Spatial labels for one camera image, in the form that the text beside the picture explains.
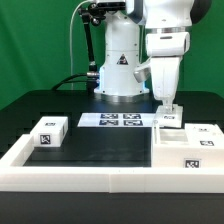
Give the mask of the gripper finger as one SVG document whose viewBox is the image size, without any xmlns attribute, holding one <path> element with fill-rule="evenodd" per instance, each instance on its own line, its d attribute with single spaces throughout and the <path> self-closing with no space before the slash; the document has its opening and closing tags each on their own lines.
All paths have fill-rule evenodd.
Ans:
<svg viewBox="0 0 224 224">
<path fill-rule="evenodd" d="M 170 103 L 164 103 L 163 108 L 164 108 L 164 111 L 166 113 L 171 113 L 172 112 L 172 105 Z"/>
</svg>

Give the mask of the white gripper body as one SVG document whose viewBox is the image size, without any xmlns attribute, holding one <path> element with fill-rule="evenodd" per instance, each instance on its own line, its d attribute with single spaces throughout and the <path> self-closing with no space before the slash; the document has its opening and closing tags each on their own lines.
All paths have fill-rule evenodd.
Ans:
<svg viewBox="0 0 224 224">
<path fill-rule="evenodd" d="M 188 32 L 146 36 L 152 88 L 156 100 L 164 104 L 173 103 L 179 80 L 179 66 L 189 48 L 190 34 Z"/>
</svg>

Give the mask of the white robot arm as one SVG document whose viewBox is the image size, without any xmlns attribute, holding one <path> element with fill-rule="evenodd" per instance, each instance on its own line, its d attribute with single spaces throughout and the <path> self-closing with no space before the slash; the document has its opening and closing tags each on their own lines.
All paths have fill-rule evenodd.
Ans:
<svg viewBox="0 0 224 224">
<path fill-rule="evenodd" d="M 104 96 L 136 96 L 148 90 L 163 111 L 173 111 L 179 66 L 190 48 L 189 28 L 208 12 L 212 0 L 94 0 L 106 12 L 106 59 L 100 68 Z"/>
</svg>

